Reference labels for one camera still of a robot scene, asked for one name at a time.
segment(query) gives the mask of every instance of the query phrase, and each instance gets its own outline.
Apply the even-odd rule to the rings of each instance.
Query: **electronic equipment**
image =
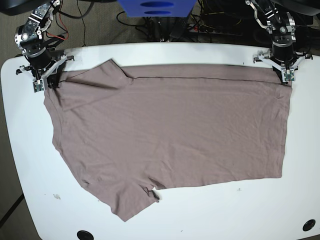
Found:
[[[16,74],[31,71],[33,79],[33,88],[35,92],[44,91],[47,88],[56,88],[59,85],[59,75],[57,74],[66,61],[73,60],[73,56],[66,56],[64,52],[53,53],[51,48],[56,47],[65,39],[61,36],[55,36],[49,40],[44,40],[44,34],[50,27],[54,16],[59,13],[73,19],[84,18],[92,9],[95,2],[114,2],[115,0],[96,0],[91,2],[89,8],[82,16],[71,16],[61,11],[62,0],[2,0],[0,3],[0,12],[7,15],[17,15],[32,10],[26,23],[17,28],[14,41],[18,48],[21,49],[22,55],[30,63],[30,66],[21,66]],[[154,19],[158,25],[161,24],[159,17],[180,17],[181,26],[187,26],[189,12],[184,11],[185,16],[181,16],[181,11],[174,11],[176,2],[185,0],[120,0],[120,3],[129,3],[131,8],[135,8],[133,2],[136,2],[136,11],[134,16],[141,12],[142,16],[149,16],[148,19]],[[215,1],[218,6],[225,10],[225,14],[234,6],[241,5],[246,11],[250,12],[258,25],[266,31],[271,39],[271,48],[269,52],[260,53],[255,56],[255,62],[265,62],[272,65],[277,72],[281,82],[287,84],[296,80],[295,70],[298,65],[305,59],[312,59],[309,51],[302,54],[294,51],[293,43],[296,42],[296,23],[295,17],[286,10],[278,9],[276,4],[285,7],[284,9],[292,10],[296,13],[313,16],[320,13],[320,1],[314,0],[205,0]],[[151,8],[152,11],[141,11],[141,8]],[[163,37],[159,42],[166,42]]]

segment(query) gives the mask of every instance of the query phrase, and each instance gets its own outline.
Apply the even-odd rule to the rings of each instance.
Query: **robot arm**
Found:
[[[265,62],[273,67],[281,82],[287,84],[296,80],[295,70],[304,59],[312,59],[306,53],[298,56],[294,52],[293,43],[296,42],[296,24],[289,12],[280,13],[270,0],[246,0],[245,4],[254,10],[254,19],[260,27],[271,36],[271,51],[260,53],[254,57],[254,62]],[[258,18],[258,10],[264,13],[266,25]]]
[[[26,23],[16,29],[14,41],[30,66],[21,66],[16,74],[31,71],[34,92],[44,91],[47,88],[58,86],[58,68],[73,56],[65,56],[63,52],[53,55],[48,45],[52,42],[61,42],[59,38],[44,41],[44,33],[49,28],[55,8],[61,5],[60,0],[44,3],[32,11]]]

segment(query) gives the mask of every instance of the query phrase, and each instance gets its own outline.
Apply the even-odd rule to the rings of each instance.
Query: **cable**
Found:
[[[197,0],[198,1],[198,4],[200,5],[200,14],[204,14],[204,2],[203,1],[200,1],[200,0]]]
[[[199,40],[198,40],[199,31],[200,31],[200,26],[198,26],[198,34],[196,35],[196,42],[197,42],[197,43],[199,42]]]
[[[79,7],[79,0],[76,0],[76,5],[77,5],[77,7],[79,9],[80,15],[82,15],[80,7]],[[82,47],[85,47],[85,46],[87,46],[86,45],[86,24],[85,24],[85,21],[84,21],[83,18],[81,20],[82,20],[83,28],[84,28],[84,31],[83,31],[83,45],[82,45]]]
[[[200,19],[200,20],[196,20],[196,19],[195,19],[195,17],[199,17],[199,18],[200,18],[200,16],[194,15],[194,14],[191,14],[190,16],[191,16],[191,18],[196,22],[195,25],[194,25],[192,28],[194,28],[196,25],[198,25],[198,29],[200,28],[200,26],[203,26],[203,27],[206,27],[206,28],[210,28],[210,29],[216,29],[215,27],[208,26],[208,25],[205,25],[205,24],[203,24],[203,23],[200,23],[200,20],[201,20],[201,19]]]
[[[312,42],[312,38],[311,38],[311,32],[310,32],[310,30],[309,30],[309,27],[308,27],[308,25],[306,24],[306,22],[305,22],[305,20],[298,14],[298,13],[294,13],[300,20],[301,20],[301,22],[302,22],[302,24],[305,26],[305,29],[306,29],[306,31],[307,31],[307,38],[308,38],[308,48],[307,48],[307,51],[306,52],[304,52],[303,54],[298,54],[298,53],[296,53],[295,52],[295,54],[298,56],[298,57],[305,57],[307,54],[309,54],[310,53],[310,50],[311,50],[311,42]]]
[[[46,32],[46,34],[48,34],[49,36],[51,36],[51,37],[54,37],[54,38],[57,38],[57,39],[61,39],[61,40],[67,40],[68,39],[68,37],[67,38],[63,38],[63,37],[60,37],[60,36],[56,36],[56,35],[54,35],[54,34],[51,34],[51,33],[49,33],[49,32]]]
[[[208,0],[205,0],[206,2],[206,5],[208,6],[208,8],[212,11],[212,12],[215,12],[210,6],[209,6],[209,3],[208,3]]]
[[[205,15],[216,15],[216,14],[225,14],[225,12],[224,11],[210,12],[210,13],[207,13]]]
[[[240,19],[234,26],[239,25],[242,22],[242,19]]]
[[[61,1],[61,6],[60,6],[60,9],[62,9],[62,7],[63,7],[63,4],[64,4],[64,2],[63,1]],[[58,27],[59,28],[61,28],[62,30],[64,30],[65,32],[64,33],[62,33],[62,34],[66,34],[66,38],[63,38],[62,37],[62,35],[54,35],[54,34],[51,34],[51,33],[49,33],[48,31],[45,31],[45,34],[46,34],[46,36],[48,37],[48,38],[57,38],[57,39],[60,39],[60,40],[67,40],[68,38],[69,38],[69,32],[68,32],[68,29],[67,29],[67,27],[66,27],[66,25],[64,24],[64,22],[62,21],[62,19],[61,19],[61,14],[60,14],[60,12],[59,12],[59,20],[60,20],[60,23],[62,24],[62,26],[64,27],[62,27],[62,26],[60,26],[59,25],[59,23],[58,23],[58,21],[57,21],[57,14],[55,15],[55,22],[56,22],[56,24],[58,25]]]
[[[61,44],[64,40],[62,40],[61,38],[57,38],[57,37],[50,37],[49,40],[43,42],[41,44],[41,47],[44,48],[44,47],[48,47],[48,48],[55,48],[57,47],[59,44]]]
[[[120,21],[119,20],[119,16],[121,15],[121,14],[124,14],[125,13],[125,11],[122,11],[122,12],[119,12],[117,15],[116,15],[116,20],[119,22],[119,23],[121,23],[121,24],[123,24],[123,25],[126,25],[126,26],[129,26],[129,27],[144,27],[145,25],[144,24],[142,24],[142,25],[136,25],[136,24],[128,24],[128,23],[125,23],[125,22],[123,22],[123,21]]]
[[[129,23],[125,23],[119,19],[119,16],[124,13],[125,13],[125,11],[119,12],[115,17],[116,20],[120,24],[128,26],[128,27],[134,27],[134,29],[136,29],[137,31],[141,32],[143,35],[146,36],[146,40],[148,42],[156,42],[155,23],[153,21],[151,21],[151,17],[143,17],[142,19],[144,20],[144,24],[129,24]]]
[[[90,3],[90,5],[89,5],[87,11],[86,11],[83,15],[81,15],[81,16],[72,16],[72,15],[70,15],[70,14],[68,14],[68,13],[65,13],[65,12],[59,10],[57,7],[55,7],[52,2],[50,2],[50,5],[51,5],[51,6],[54,8],[54,10],[56,10],[58,13],[66,16],[66,17],[68,17],[68,18],[71,18],[71,19],[83,19],[85,16],[87,16],[87,15],[90,13],[91,9],[92,9],[92,8],[94,7],[94,5],[95,5],[95,2],[92,1],[92,2]]]
[[[229,17],[232,17],[232,18],[235,18],[235,19],[252,19],[254,18],[253,14],[252,15],[247,15],[247,16],[244,16],[244,15],[239,15],[239,14],[235,14],[233,12],[226,12],[224,7],[222,6],[223,4],[221,3],[221,0],[215,0],[217,6],[220,8],[221,12],[224,12],[225,15],[229,16]]]
[[[15,201],[15,203],[10,207],[10,209],[6,212],[6,214],[0,220],[0,229],[6,223],[11,214],[15,211],[15,209],[19,206],[22,200],[25,198],[25,195],[22,193],[21,196]]]

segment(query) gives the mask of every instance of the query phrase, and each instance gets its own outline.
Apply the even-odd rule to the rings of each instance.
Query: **bolt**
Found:
[[[288,31],[288,30],[287,30],[286,27],[284,27],[284,26],[280,27],[280,32],[281,32],[281,33],[285,34],[287,31]]]
[[[25,41],[25,40],[27,40],[29,38],[29,36],[28,36],[28,33],[24,33],[24,34],[22,34],[22,36],[21,36],[21,39],[23,40],[23,41]]]

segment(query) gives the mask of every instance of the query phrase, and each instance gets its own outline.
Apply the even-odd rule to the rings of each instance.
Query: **blue box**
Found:
[[[128,17],[187,17],[196,0],[117,0]]]

